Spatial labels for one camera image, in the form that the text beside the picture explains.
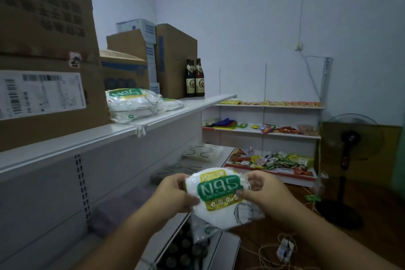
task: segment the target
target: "electric fan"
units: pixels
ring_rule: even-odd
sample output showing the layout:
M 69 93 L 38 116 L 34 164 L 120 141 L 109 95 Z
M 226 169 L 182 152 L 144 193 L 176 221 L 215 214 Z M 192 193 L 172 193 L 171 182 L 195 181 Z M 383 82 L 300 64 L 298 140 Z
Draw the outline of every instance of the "electric fan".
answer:
M 330 129 L 322 130 L 322 139 L 332 153 L 341 157 L 342 176 L 339 178 L 337 200 L 316 202 L 316 209 L 329 222 L 358 230 L 363 220 L 357 212 L 343 203 L 346 177 L 350 160 L 366 160 L 375 155 L 383 145 L 384 135 L 378 124 L 361 114 L 341 114 L 330 119 Z

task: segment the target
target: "power outlet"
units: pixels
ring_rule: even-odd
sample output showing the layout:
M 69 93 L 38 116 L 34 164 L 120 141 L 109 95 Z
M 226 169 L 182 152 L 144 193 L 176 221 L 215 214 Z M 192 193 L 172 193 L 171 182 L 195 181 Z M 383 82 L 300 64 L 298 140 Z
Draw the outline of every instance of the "power outlet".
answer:
M 299 43 L 299 44 L 297 44 L 295 51 L 302 51 L 303 48 L 304 48 L 304 44 Z

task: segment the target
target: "brown glass bottle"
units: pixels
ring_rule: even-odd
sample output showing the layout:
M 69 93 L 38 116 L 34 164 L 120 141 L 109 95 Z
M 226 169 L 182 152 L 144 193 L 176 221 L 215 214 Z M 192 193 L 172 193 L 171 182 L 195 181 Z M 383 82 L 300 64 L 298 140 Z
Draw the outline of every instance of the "brown glass bottle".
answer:
M 194 97 L 196 95 L 196 79 L 194 71 L 194 60 L 187 59 L 187 67 L 185 70 L 185 87 L 187 97 Z
M 196 96 L 205 96 L 205 82 L 204 82 L 204 72 L 201 67 L 201 59 L 197 58 L 196 64 Z

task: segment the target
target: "fan base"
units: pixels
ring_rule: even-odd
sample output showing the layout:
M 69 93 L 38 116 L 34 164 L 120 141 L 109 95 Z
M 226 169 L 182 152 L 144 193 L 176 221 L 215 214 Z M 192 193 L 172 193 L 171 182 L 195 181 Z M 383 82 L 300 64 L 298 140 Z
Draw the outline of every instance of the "fan base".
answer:
M 316 202 L 316 209 L 327 221 L 347 230 L 359 230 L 363 227 L 361 216 L 353 208 L 341 202 L 319 201 Z

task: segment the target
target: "hand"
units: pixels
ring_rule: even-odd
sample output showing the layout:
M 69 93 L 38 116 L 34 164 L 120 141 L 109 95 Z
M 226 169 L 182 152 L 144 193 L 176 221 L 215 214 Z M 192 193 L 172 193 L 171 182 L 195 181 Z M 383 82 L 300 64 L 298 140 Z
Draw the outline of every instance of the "hand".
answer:
M 301 205 L 276 176 L 264 171 L 252 171 L 245 175 L 251 190 L 238 190 L 236 194 L 259 205 L 267 215 L 283 220 L 291 208 L 297 203 Z
M 159 216 L 165 222 L 179 212 L 190 212 L 190 206 L 200 203 L 198 197 L 186 193 L 183 182 L 189 176 L 178 173 L 165 177 L 155 193 L 147 201 L 155 216 Z

